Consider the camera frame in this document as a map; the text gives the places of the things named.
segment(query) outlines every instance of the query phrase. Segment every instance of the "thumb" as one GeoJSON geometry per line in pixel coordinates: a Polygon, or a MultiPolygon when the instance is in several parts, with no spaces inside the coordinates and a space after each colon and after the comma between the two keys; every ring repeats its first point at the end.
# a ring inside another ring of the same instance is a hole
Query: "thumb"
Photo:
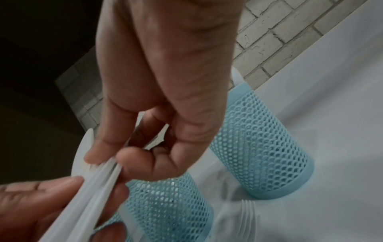
{"type": "Polygon", "coordinates": [[[100,164],[114,156],[132,135],[137,115],[137,112],[121,108],[106,96],[95,143],[84,160],[89,164],[100,164]]]}
{"type": "Polygon", "coordinates": [[[63,208],[82,183],[82,177],[65,177],[0,187],[0,232],[31,225],[63,208]]]}

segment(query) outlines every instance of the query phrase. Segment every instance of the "blue plastic rim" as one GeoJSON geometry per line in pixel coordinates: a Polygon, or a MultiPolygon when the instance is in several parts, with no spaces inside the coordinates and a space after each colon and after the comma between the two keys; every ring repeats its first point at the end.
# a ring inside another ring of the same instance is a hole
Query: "blue plastic rim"
{"type": "Polygon", "coordinates": [[[275,199],[299,189],[314,162],[247,83],[229,92],[224,124],[211,150],[258,199],[275,199]]]}
{"type": "MultiPolygon", "coordinates": [[[[120,215],[118,213],[115,213],[113,215],[113,217],[111,217],[108,221],[106,221],[103,225],[99,226],[98,228],[96,228],[94,231],[93,231],[93,234],[97,233],[98,231],[102,230],[103,228],[109,226],[109,225],[112,225],[114,223],[117,223],[117,222],[122,222],[122,219],[120,217],[120,215]]],[[[128,230],[125,226],[125,231],[126,231],[126,239],[125,239],[125,242],[133,242],[133,239],[132,237],[129,235],[128,233],[128,230]]]]}
{"type": "Polygon", "coordinates": [[[131,181],[127,209],[151,242],[204,242],[214,213],[186,173],[164,181],[131,181]]]}

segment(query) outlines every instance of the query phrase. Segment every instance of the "light blue mesh cylinder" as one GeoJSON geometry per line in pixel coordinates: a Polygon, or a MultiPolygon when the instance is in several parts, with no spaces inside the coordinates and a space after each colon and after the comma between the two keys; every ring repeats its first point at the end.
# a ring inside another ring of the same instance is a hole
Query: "light blue mesh cylinder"
{"type": "MultiPolygon", "coordinates": [[[[103,225],[101,225],[101,226],[99,226],[98,228],[96,228],[96,229],[93,231],[93,234],[97,233],[99,230],[101,230],[101,229],[103,229],[103,228],[105,228],[105,227],[107,227],[107,226],[109,226],[109,225],[112,225],[112,224],[114,224],[114,223],[116,223],[116,222],[122,222],[122,223],[123,223],[123,221],[122,221],[120,215],[118,214],[118,212],[115,213],[115,214],[113,215],[113,217],[111,217],[111,218],[110,218],[108,221],[106,221],[103,225]]],[[[132,239],[132,237],[130,236],[130,234],[128,233],[128,230],[127,230],[126,226],[125,226],[125,230],[126,230],[126,240],[125,240],[125,242],[133,242],[133,239],[132,239]]]]}
{"type": "Polygon", "coordinates": [[[204,242],[213,209],[192,177],[131,181],[127,209],[151,242],[204,242]]]}
{"type": "Polygon", "coordinates": [[[258,199],[294,192],[314,170],[313,160],[247,83],[229,92],[224,124],[210,148],[258,199]]]}

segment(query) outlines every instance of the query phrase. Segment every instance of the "hand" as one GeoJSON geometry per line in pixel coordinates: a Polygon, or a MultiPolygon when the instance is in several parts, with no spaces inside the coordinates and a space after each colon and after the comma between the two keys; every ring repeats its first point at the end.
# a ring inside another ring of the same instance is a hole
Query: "hand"
{"type": "Polygon", "coordinates": [[[104,108],[86,162],[116,155],[123,175],[148,181],[185,173],[222,125],[242,6],[241,0],[105,0],[96,37],[104,108]],[[134,131],[138,112],[146,110],[134,131]],[[143,150],[165,124],[171,127],[165,142],[143,150]]]}
{"type": "MultiPolygon", "coordinates": [[[[76,195],[82,183],[82,177],[65,177],[0,186],[0,241],[38,241],[76,195]]],[[[127,187],[117,184],[99,224],[108,220],[127,197],[127,187]]],[[[124,225],[114,224],[96,233],[91,242],[123,242],[125,237],[124,225]]]]}

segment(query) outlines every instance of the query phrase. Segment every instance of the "brick wall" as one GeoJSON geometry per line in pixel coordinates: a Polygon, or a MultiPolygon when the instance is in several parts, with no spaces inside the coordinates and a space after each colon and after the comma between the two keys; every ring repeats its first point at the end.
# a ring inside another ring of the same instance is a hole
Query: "brick wall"
{"type": "MultiPolygon", "coordinates": [[[[255,90],[366,1],[249,0],[233,65],[255,90]]],[[[56,85],[81,125],[97,131],[103,95],[95,49],[63,73],[56,85]]]]}

